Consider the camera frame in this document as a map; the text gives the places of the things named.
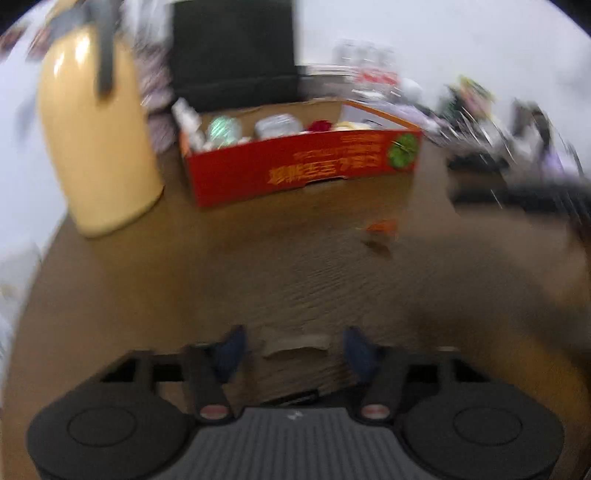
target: wooden floor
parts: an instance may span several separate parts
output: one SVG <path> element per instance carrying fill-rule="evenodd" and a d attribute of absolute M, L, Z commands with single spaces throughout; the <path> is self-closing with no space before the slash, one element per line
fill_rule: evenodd
<path fill-rule="evenodd" d="M 553 410 L 566 431 L 553 480 L 579 478 L 591 451 L 590 323 L 584 249 L 566 225 L 498 211 L 459 215 L 445 156 L 416 175 L 348 180 L 199 211 L 163 158 L 154 210 L 102 239 L 66 220 L 21 321 L 5 393 L 7 478 L 37 478 L 24 446 L 44 405 L 130 349 L 178 350 L 246 325 L 252 355 L 234 405 L 347 384 L 347 325 L 412 350 L 458 347 L 476 367 Z M 388 255 L 363 228 L 396 218 Z M 327 355 L 266 360 L 261 332 L 324 333 Z"/>

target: yellow container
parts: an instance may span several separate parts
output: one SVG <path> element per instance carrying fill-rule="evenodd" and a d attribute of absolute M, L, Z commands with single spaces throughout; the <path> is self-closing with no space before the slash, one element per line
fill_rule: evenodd
<path fill-rule="evenodd" d="M 100 29 L 100 21 L 90 22 L 59 38 L 43 61 L 38 91 L 48 150 L 70 213 L 86 236 L 137 218 L 164 188 L 132 53 L 112 30 Z"/>

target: clutter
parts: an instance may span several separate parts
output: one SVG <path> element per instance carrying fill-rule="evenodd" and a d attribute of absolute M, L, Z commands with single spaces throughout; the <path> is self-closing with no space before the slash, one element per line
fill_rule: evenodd
<path fill-rule="evenodd" d="M 405 103 L 419 103 L 423 88 L 414 80 L 403 78 L 398 85 L 401 100 Z"/>
<path fill-rule="evenodd" d="M 379 92 L 386 99 L 398 96 L 398 73 L 394 52 L 372 43 L 342 41 L 335 48 L 338 65 L 355 69 L 353 83 L 359 93 Z"/>
<path fill-rule="evenodd" d="M 408 120 L 429 134 L 436 134 L 441 128 L 440 125 L 433 118 L 430 118 L 414 105 L 406 105 L 404 103 L 389 103 L 381 105 L 381 109 L 385 112 L 391 113 L 397 117 Z"/>
<path fill-rule="evenodd" d="M 170 86 L 167 48 L 154 44 L 136 48 L 134 53 L 141 103 L 148 115 L 152 147 L 156 153 L 162 153 L 176 141 L 174 122 L 168 113 L 174 92 Z"/>
<path fill-rule="evenodd" d="M 0 312 L 0 391 L 3 391 L 8 373 L 8 365 L 12 345 L 14 343 L 14 328 L 7 318 Z"/>
<path fill-rule="evenodd" d="M 536 104 L 515 101 L 512 133 L 511 153 L 522 176 L 583 176 L 576 150 L 564 142 Z"/>
<path fill-rule="evenodd" d="M 45 54 L 48 52 L 49 48 L 51 47 L 51 27 L 49 25 L 43 25 L 37 33 L 35 33 L 35 37 L 33 37 L 32 42 L 29 44 L 29 49 L 27 51 L 27 60 L 28 61 L 42 61 Z"/>
<path fill-rule="evenodd" d="M 334 132 L 345 132 L 347 130 L 371 130 L 371 126 L 368 124 L 362 124 L 358 122 L 338 122 L 332 130 Z"/>
<path fill-rule="evenodd" d="M 367 124 L 349 122 L 349 116 L 363 118 L 355 114 L 357 110 L 382 121 L 384 127 L 374 130 Z M 242 136 L 255 134 L 260 120 L 286 113 L 302 125 L 322 119 L 341 130 L 237 144 Z M 236 135 L 230 148 L 219 150 L 208 138 L 204 152 L 191 152 L 186 136 L 181 136 L 184 163 L 197 202 L 203 207 L 304 187 L 318 180 L 412 172 L 422 135 L 416 125 L 402 119 L 339 100 L 263 105 L 225 113 L 226 119 L 231 117 L 240 122 L 242 136 Z M 219 126 L 218 119 L 216 113 L 204 113 L 201 129 L 210 132 Z M 338 127 L 340 119 L 346 123 Z"/>
<path fill-rule="evenodd" d="M 242 138 L 242 126 L 237 119 L 222 115 L 209 124 L 206 135 L 214 150 L 230 147 Z"/>
<path fill-rule="evenodd" d="M 165 0 L 123 0 L 121 26 L 136 52 L 168 51 L 172 45 L 172 6 Z"/>
<path fill-rule="evenodd" d="M 344 65 L 305 65 L 300 77 L 305 98 L 355 98 L 357 70 Z"/>
<path fill-rule="evenodd" d="M 588 182 L 548 183 L 526 180 L 496 188 L 463 186 L 452 193 L 454 207 L 493 206 L 530 215 L 556 216 L 575 231 L 591 227 L 591 185 Z"/>
<path fill-rule="evenodd" d="M 447 164 L 451 171 L 470 173 L 500 173 L 509 168 L 509 162 L 504 158 L 497 159 L 488 153 L 471 153 L 456 155 Z"/>
<path fill-rule="evenodd" d="M 255 125 L 255 133 L 260 140 L 297 135 L 303 129 L 301 122 L 289 113 L 268 116 Z"/>
<path fill-rule="evenodd" d="M 428 133 L 429 140 L 458 154 L 482 152 L 511 158 L 510 134 L 491 115 L 493 95 L 466 77 L 460 77 L 459 83 L 448 86 L 449 95 L 433 117 L 439 128 Z"/>
<path fill-rule="evenodd" d="M 189 104 L 184 98 L 180 98 L 175 102 L 172 112 L 177 125 L 189 142 L 190 149 L 194 152 L 204 150 L 205 136 L 199 130 L 201 127 L 201 117 L 199 114 L 189 107 Z"/>
<path fill-rule="evenodd" d="M 329 132 L 332 129 L 332 123 L 328 120 L 316 120 L 312 122 L 306 130 L 308 132 Z"/>
<path fill-rule="evenodd" d="M 28 26 L 28 22 L 21 21 L 0 35 L 0 61 L 10 55 L 12 49 L 27 31 Z"/>

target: black handle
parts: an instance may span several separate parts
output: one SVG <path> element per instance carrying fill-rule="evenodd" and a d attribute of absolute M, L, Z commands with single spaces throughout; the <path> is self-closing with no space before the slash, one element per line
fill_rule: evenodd
<path fill-rule="evenodd" d="M 115 49 L 115 16 L 110 0 L 87 0 L 90 17 L 96 26 L 99 39 L 99 69 L 96 90 L 99 97 L 113 89 L 113 60 Z"/>
<path fill-rule="evenodd" d="M 359 406 L 362 419 L 384 422 L 394 418 L 407 370 L 408 354 L 399 348 L 388 349 Z"/>
<path fill-rule="evenodd" d="M 185 397 L 195 418 L 202 423 L 232 420 L 230 404 L 207 352 L 199 347 L 187 346 L 179 357 Z"/>
<path fill-rule="evenodd" d="M 91 387 L 97 383 L 122 383 L 134 388 L 155 392 L 154 353 L 151 350 L 134 350 L 119 358 L 76 387 Z"/>

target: white wall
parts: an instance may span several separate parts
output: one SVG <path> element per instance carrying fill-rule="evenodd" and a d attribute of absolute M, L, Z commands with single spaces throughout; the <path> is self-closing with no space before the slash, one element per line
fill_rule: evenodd
<path fill-rule="evenodd" d="M 513 98 L 535 100 L 591 175 L 591 39 L 547 0 L 295 2 L 300 63 L 331 61 L 341 39 L 372 41 L 394 48 L 428 106 L 459 74 L 496 94 L 505 122 Z M 45 250 L 66 211 L 34 115 L 38 65 L 24 61 L 34 30 L 0 64 L 0 258 L 23 242 Z"/>
<path fill-rule="evenodd" d="M 30 12 L 33 24 L 49 7 Z M 0 260 L 31 244 L 44 252 L 66 213 L 35 114 L 40 65 L 25 61 L 35 32 L 29 28 L 0 64 Z"/>

